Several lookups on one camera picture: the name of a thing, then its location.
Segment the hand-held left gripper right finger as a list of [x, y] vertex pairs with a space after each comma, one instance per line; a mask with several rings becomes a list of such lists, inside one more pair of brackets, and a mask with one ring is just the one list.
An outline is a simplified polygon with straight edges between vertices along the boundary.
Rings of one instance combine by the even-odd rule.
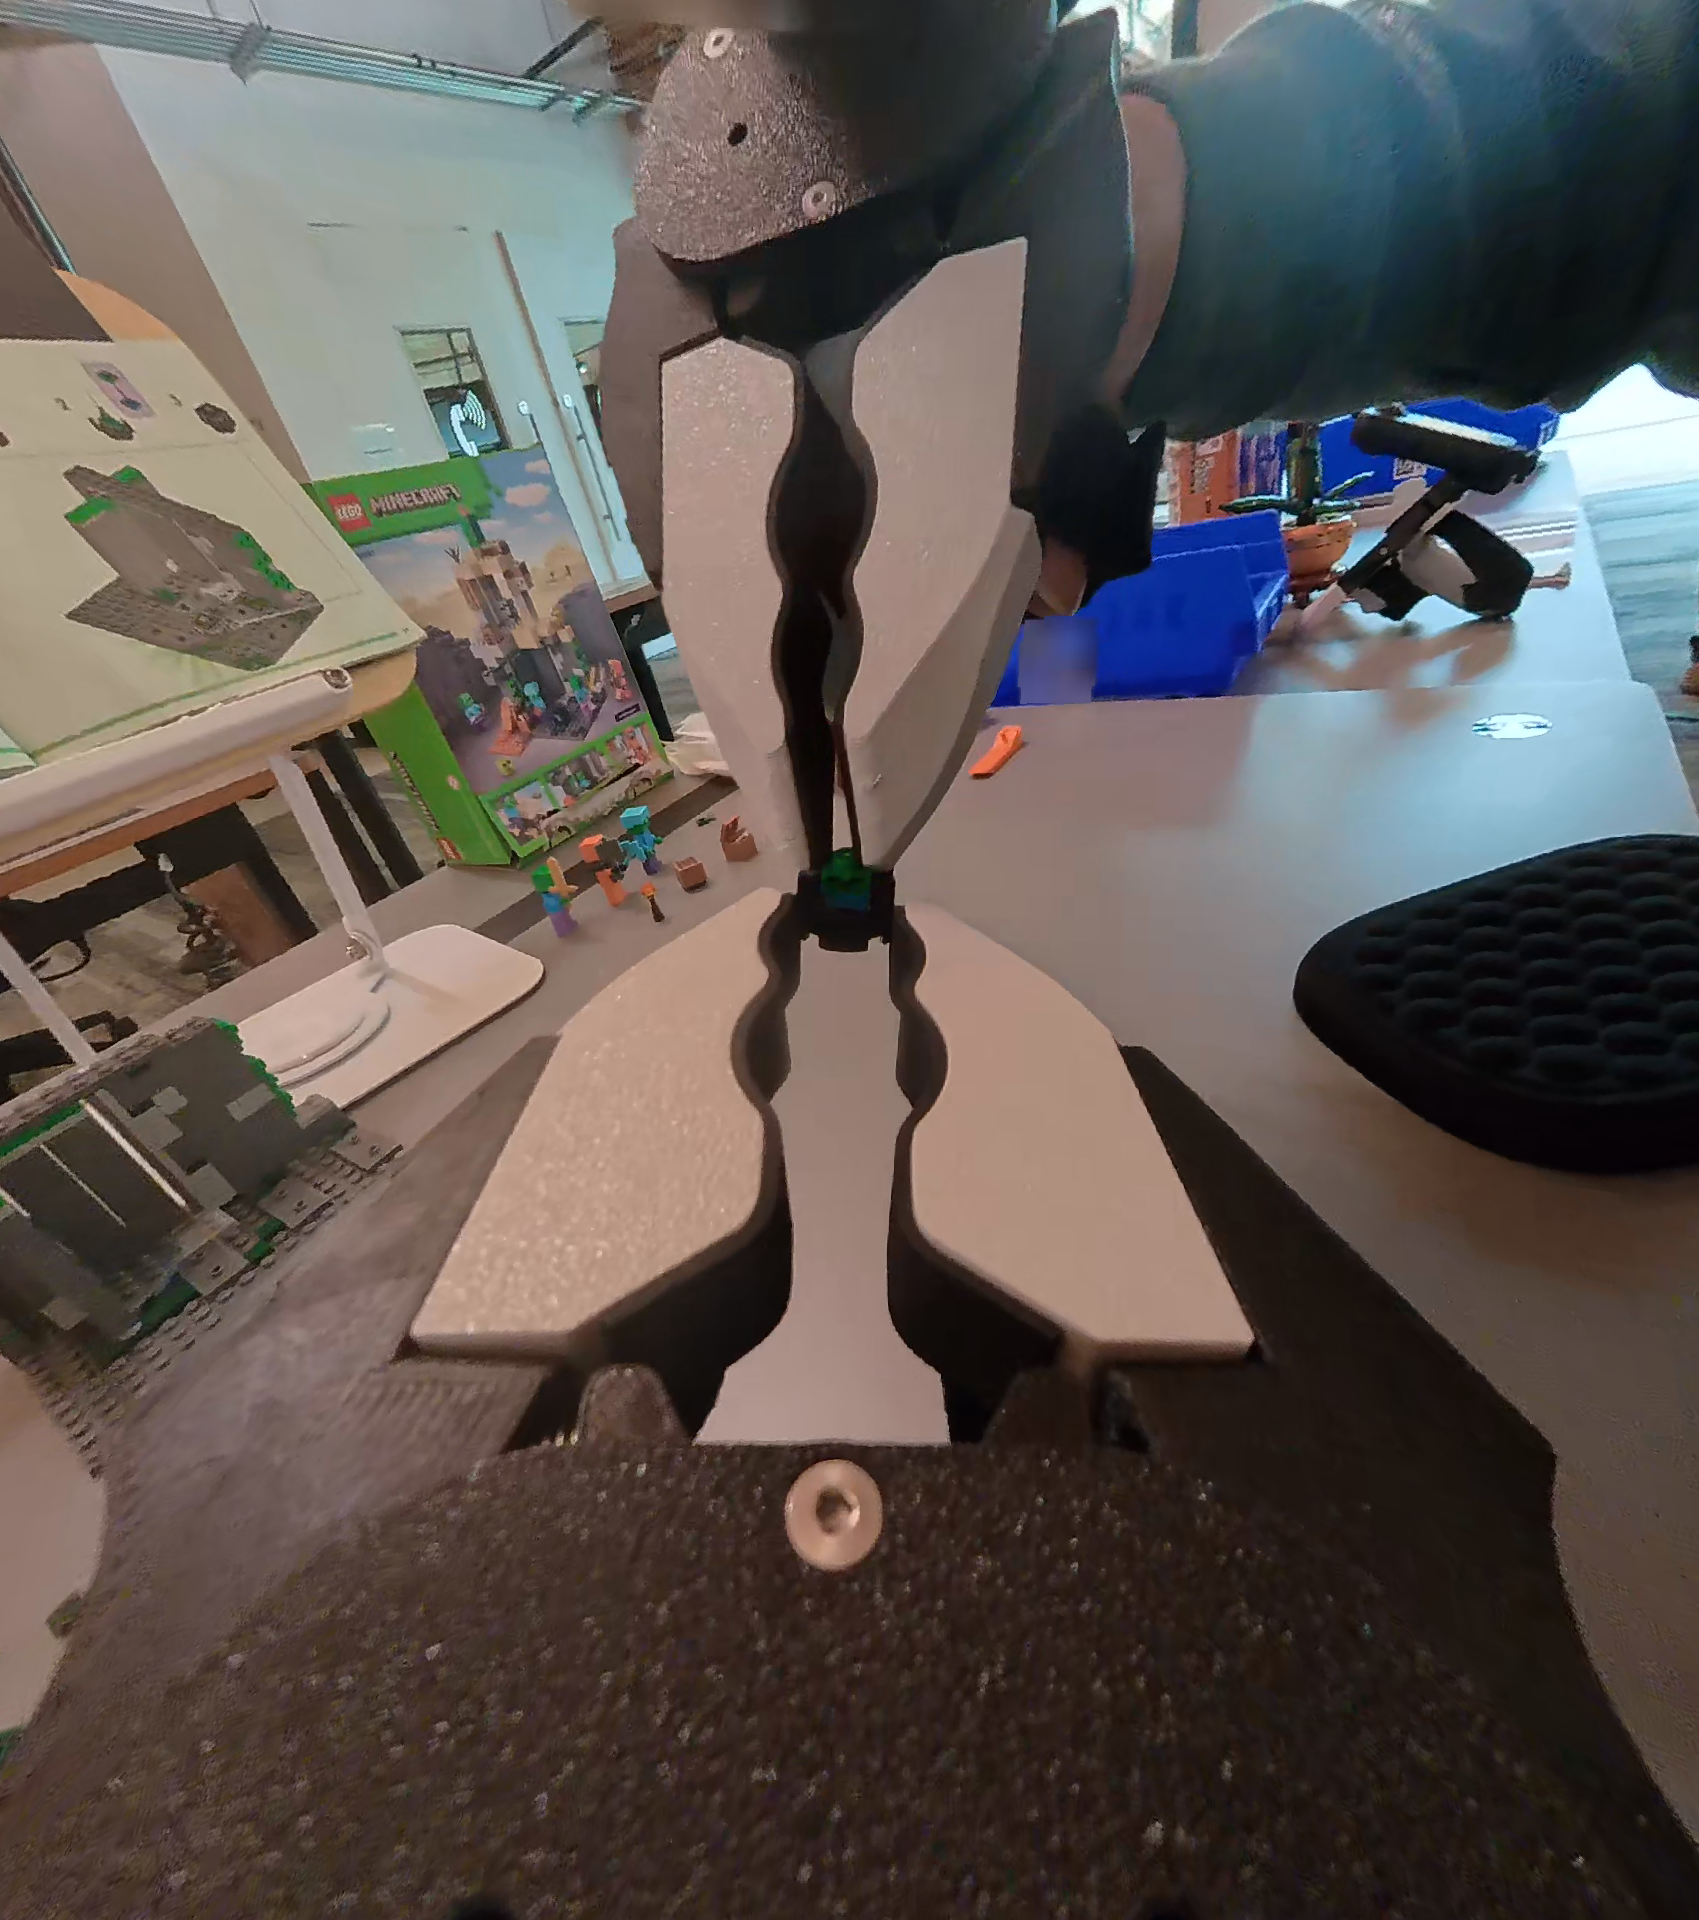
[[1075, 1373], [1241, 1362], [1253, 1330], [1109, 1027], [939, 906], [905, 930], [909, 1251]]

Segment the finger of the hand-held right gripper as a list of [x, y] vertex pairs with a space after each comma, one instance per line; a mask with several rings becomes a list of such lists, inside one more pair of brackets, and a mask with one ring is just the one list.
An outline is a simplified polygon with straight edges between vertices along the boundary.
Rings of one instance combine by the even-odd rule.
[[823, 667], [861, 861], [891, 869], [957, 776], [1039, 569], [1011, 500], [1027, 242], [939, 260], [831, 346], [823, 387], [861, 482]]
[[787, 491], [815, 508], [807, 386], [797, 360], [721, 334], [663, 362], [663, 600], [759, 846], [815, 874], [837, 847], [853, 620], [779, 538]]

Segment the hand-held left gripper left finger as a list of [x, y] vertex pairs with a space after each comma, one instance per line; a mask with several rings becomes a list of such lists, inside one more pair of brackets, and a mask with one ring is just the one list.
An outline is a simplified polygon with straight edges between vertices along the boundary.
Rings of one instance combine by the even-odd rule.
[[577, 1362], [769, 1224], [793, 901], [755, 887], [565, 1021], [409, 1323], [433, 1356]]

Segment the black small brick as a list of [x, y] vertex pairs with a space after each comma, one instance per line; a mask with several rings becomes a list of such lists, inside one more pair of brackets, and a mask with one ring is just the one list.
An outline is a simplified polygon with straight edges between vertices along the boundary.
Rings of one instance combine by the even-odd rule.
[[795, 920], [803, 939], [815, 939], [829, 952], [863, 952], [887, 944], [895, 926], [895, 883], [891, 874], [873, 872], [871, 911], [859, 918], [827, 915], [815, 897], [815, 872], [797, 875]]

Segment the person's right forearm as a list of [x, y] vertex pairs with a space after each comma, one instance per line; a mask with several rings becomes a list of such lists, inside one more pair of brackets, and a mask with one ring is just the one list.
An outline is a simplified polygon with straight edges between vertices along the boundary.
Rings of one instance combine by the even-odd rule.
[[1699, 397], [1699, 2], [1287, 4], [1131, 89], [1185, 164], [1131, 424]]

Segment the grey desk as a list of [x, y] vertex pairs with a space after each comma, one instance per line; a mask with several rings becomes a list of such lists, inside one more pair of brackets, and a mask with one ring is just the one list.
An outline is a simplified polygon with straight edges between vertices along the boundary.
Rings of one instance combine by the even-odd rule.
[[[1489, 740], [1493, 711], [1551, 720]], [[1557, 1457], [1555, 1543], [1595, 1668], [1699, 1842], [1699, 1168], [1599, 1178], [1487, 1156], [1367, 1088], [1293, 1014], [1317, 935], [1599, 835], [1693, 832], [1631, 681], [1039, 707], [909, 852], [927, 897], [1053, 971], [1185, 1081], [1473, 1363]], [[915, 1441], [937, 1394], [881, 1303], [877, 1187], [901, 1095], [879, 968], [805, 961], [783, 1104], [793, 1302], [707, 1446]], [[102, 1488], [0, 1357], [0, 1724], [62, 1652]]]

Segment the person's right hand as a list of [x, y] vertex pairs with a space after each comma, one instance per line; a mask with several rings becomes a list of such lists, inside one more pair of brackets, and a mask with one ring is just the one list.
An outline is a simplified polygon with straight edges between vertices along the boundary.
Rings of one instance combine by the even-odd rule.
[[1097, 395], [1053, 436], [1031, 515], [1041, 565], [1025, 613], [1075, 613], [1101, 586], [1149, 561], [1167, 428], [1127, 420], [1127, 395], [1159, 323], [1181, 252], [1187, 161], [1167, 105], [1125, 89], [1131, 268], [1123, 323]]

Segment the green toy brick box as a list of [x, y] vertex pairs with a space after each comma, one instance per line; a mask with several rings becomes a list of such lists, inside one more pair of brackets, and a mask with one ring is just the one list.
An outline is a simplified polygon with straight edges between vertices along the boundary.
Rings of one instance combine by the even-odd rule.
[[367, 730], [445, 861], [537, 861], [671, 778], [541, 444], [307, 494], [421, 632]]

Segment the orange printed box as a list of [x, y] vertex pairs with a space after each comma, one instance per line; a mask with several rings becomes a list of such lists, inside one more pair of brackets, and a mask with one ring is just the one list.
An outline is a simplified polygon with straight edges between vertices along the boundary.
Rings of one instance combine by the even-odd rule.
[[1169, 441], [1165, 447], [1165, 514], [1171, 525], [1189, 525], [1225, 514], [1241, 491], [1241, 431]]

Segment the blue storage bin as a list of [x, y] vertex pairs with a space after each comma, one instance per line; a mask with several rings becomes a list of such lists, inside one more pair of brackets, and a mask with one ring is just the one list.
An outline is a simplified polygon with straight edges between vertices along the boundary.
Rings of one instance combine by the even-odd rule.
[[1149, 695], [1229, 693], [1289, 601], [1277, 515], [1223, 514], [1155, 532], [1143, 600]]
[[1027, 622], [991, 707], [1205, 700], [1237, 681], [1259, 652], [1251, 601], [1193, 591], [1117, 600], [1101, 609]]
[[[1465, 397], [1419, 397], [1403, 407], [1411, 415], [1441, 420], [1449, 426], [1469, 428], [1489, 434], [1501, 434], [1527, 449], [1537, 449], [1555, 437], [1559, 424], [1557, 411], [1541, 402], [1513, 407], [1511, 411], [1489, 407], [1487, 403]], [[1333, 415], [1321, 421], [1317, 436], [1319, 467], [1323, 491], [1339, 491], [1359, 502], [1377, 500], [1405, 482], [1419, 482], [1429, 476], [1423, 462], [1409, 456], [1365, 452], [1351, 440], [1353, 415]]]

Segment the glass panel with phone icon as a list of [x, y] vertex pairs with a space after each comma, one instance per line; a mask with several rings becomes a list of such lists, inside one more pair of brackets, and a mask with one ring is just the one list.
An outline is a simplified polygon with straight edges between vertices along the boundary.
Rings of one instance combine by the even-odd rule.
[[469, 328], [397, 328], [397, 342], [449, 453], [481, 459], [511, 447]]

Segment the potted plant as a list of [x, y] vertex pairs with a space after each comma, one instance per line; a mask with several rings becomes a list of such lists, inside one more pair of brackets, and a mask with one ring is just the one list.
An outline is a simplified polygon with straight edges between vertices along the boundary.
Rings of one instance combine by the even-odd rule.
[[1277, 515], [1297, 609], [1333, 582], [1361, 502], [1387, 488], [1373, 458], [1353, 452], [1341, 430], [1325, 440], [1323, 421], [1289, 420], [1245, 434], [1239, 446], [1241, 491], [1231, 508]]

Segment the black honeycomb wrist rest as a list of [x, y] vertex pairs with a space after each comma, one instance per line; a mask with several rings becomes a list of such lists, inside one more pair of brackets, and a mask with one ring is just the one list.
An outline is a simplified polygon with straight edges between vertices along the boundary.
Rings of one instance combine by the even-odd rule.
[[1597, 837], [1389, 901], [1303, 954], [1293, 1007], [1499, 1158], [1699, 1166], [1699, 835]]

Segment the grey brick model on baseplate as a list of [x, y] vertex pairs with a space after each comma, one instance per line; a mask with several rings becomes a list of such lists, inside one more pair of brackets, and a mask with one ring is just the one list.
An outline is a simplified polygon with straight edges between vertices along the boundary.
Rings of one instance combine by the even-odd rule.
[[84, 1469], [401, 1146], [296, 1093], [238, 1025], [132, 1035], [0, 1106], [0, 1360]]

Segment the spare hand-held gripper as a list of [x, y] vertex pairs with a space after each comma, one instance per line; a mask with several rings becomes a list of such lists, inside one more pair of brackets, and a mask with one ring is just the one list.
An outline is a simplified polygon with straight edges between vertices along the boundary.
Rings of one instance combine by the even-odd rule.
[[1431, 597], [1473, 617], [1513, 613], [1533, 563], [1463, 502], [1525, 488], [1539, 467], [1537, 444], [1489, 426], [1487, 407], [1473, 399], [1459, 415], [1447, 399], [1369, 405], [1351, 415], [1349, 444], [1371, 459], [1423, 467], [1427, 484], [1365, 554], [1293, 586], [1305, 620], [1349, 604], [1403, 622]]

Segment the green instruction booklet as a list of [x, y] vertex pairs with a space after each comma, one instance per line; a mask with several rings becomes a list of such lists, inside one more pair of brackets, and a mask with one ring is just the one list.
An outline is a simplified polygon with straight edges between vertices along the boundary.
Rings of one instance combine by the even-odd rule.
[[419, 641], [186, 342], [0, 340], [0, 779]]

